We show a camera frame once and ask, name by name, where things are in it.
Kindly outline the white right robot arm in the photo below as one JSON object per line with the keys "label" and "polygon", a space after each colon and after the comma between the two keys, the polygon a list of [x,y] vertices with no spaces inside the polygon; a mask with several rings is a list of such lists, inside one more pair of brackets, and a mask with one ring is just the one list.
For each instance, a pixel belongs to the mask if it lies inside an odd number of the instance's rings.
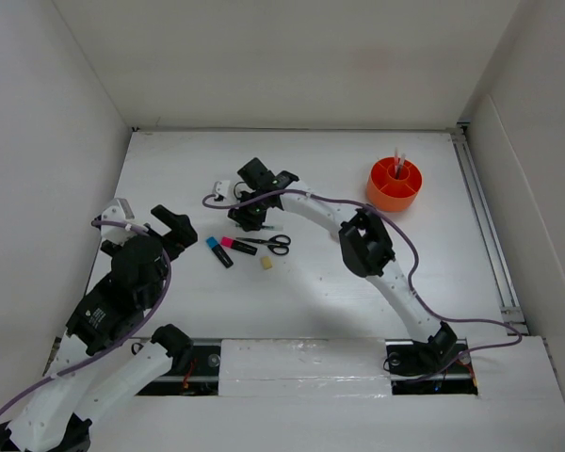
{"label": "white right robot arm", "polygon": [[286,170],[275,174],[258,158],[237,174],[248,188],[239,195],[242,205],[229,210],[230,219],[247,232],[257,231],[267,210],[276,207],[335,235],[346,268],[375,286],[404,323],[412,340],[413,374],[438,373],[450,362],[456,352],[456,334],[418,301],[396,261],[391,237],[372,208],[325,201],[297,175]]}

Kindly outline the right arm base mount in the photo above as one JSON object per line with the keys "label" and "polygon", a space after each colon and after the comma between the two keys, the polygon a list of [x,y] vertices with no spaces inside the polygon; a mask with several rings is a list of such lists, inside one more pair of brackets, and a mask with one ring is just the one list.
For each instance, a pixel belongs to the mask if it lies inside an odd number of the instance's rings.
{"label": "right arm base mount", "polygon": [[442,370],[446,362],[412,341],[389,341],[385,348],[382,367],[394,396],[478,395],[470,363],[457,361]]}

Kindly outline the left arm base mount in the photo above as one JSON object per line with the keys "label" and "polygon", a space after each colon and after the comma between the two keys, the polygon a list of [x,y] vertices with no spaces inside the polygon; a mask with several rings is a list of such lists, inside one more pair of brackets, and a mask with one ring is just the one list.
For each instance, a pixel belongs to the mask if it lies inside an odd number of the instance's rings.
{"label": "left arm base mount", "polygon": [[138,396],[217,396],[221,339],[193,339],[181,364],[140,389]]}

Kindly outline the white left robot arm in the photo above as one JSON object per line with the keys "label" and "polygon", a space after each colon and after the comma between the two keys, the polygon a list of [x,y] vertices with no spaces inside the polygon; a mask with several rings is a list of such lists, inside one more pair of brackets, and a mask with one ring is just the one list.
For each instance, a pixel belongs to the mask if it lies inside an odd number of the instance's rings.
{"label": "white left robot arm", "polygon": [[188,216],[163,205],[151,213],[168,227],[166,234],[137,223],[124,199],[92,221],[110,270],[75,307],[46,376],[8,402],[29,399],[18,416],[0,423],[0,451],[86,451],[92,431],[116,406],[190,365],[192,339],[168,324],[99,386],[92,384],[102,360],[156,312],[170,287],[172,261],[198,240]]}

